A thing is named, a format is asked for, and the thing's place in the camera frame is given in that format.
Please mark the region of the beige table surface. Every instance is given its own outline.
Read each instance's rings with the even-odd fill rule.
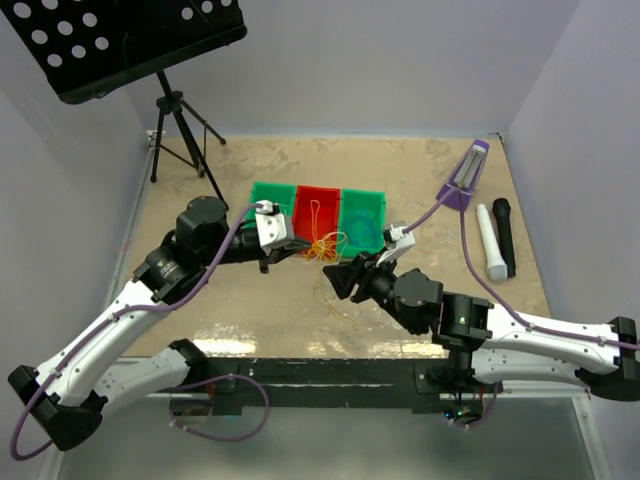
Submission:
[[[435,195],[473,139],[427,138],[229,138],[208,143],[208,159],[226,200],[230,219],[249,200],[256,181],[376,190],[386,193],[387,221],[413,222]],[[475,216],[506,197],[512,207],[517,277],[495,286],[518,310],[548,315],[527,231],[502,146],[491,146],[487,164],[467,210],[471,256],[486,278]],[[182,140],[163,144],[186,155]],[[174,228],[189,200],[214,195],[206,179],[165,152],[158,182],[150,184],[139,227],[129,245],[128,272]],[[444,283],[445,290],[487,298],[468,272],[460,244],[459,214],[443,207],[415,231],[416,246],[396,273],[415,267]],[[286,260],[258,272],[257,263],[223,265],[200,294],[145,333],[126,353],[151,356],[180,338],[192,339],[207,355],[282,357],[438,357],[428,336],[409,335],[373,301],[336,301],[319,274],[320,264]],[[333,304],[333,311],[327,305]]]

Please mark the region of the black perforated panel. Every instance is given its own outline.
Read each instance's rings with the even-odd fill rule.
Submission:
[[[237,0],[0,0],[66,103],[82,103],[247,33]]]

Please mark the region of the white wall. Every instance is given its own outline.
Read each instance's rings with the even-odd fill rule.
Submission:
[[[640,3],[582,0],[507,155],[552,312],[640,320]],[[640,405],[595,402],[618,479],[638,478]]]
[[[247,37],[167,74],[223,133],[503,131],[578,1],[240,0]]]
[[[0,15],[0,371],[37,365],[101,311],[145,163],[125,92],[62,104]],[[8,440],[21,403],[0,381],[0,477],[34,478]],[[30,420],[21,450],[44,436]]]

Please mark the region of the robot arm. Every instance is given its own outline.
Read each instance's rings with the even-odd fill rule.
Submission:
[[[447,369],[434,373],[443,390],[504,380],[558,381],[610,400],[640,400],[633,320],[586,325],[513,312],[520,323],[503,306],[445,292],[418,269],[396,276],[397,258],[415,244],[404,226],[385,228],[386,247],[378,254],[362,252],[323,272],[338,298],[372,299],[409,333],[431,333],[433,343],[449,350]]]
[[[194,199],[178,216],[176,229],[91,325],[35,369],[20,366],[11,373],[9,383],[25,404],[35,402],[31,413],[60,450],[88,438],[103,415],[182,384],[203,360],[189,342],[174,342],[134,365],[114,365],[140,335],[187,303],[215,266],[258,261],[260,271],[268,273],[270,264],[309,248],[277,205],[262,201],[254,208],[255,226],[230,228],[221,200]]]

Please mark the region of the green tray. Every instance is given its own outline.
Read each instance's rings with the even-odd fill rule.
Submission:
[[[293,206],[296,202],[296,188],[295,185],[256,182],[253,184],[249,203],[269,200],[280,205],[282,211],[291,217],[293,216]],[[256,218],[256,212],[251,210],[247,214],[247,219],[253,220],[254,218]]]
[[[338,247],[338,253],[353,258],[362,251],[375,253],[382,249],[386,207],[382,192],[343,189],[338,230],[347,234],[349,243],[342,252]]]

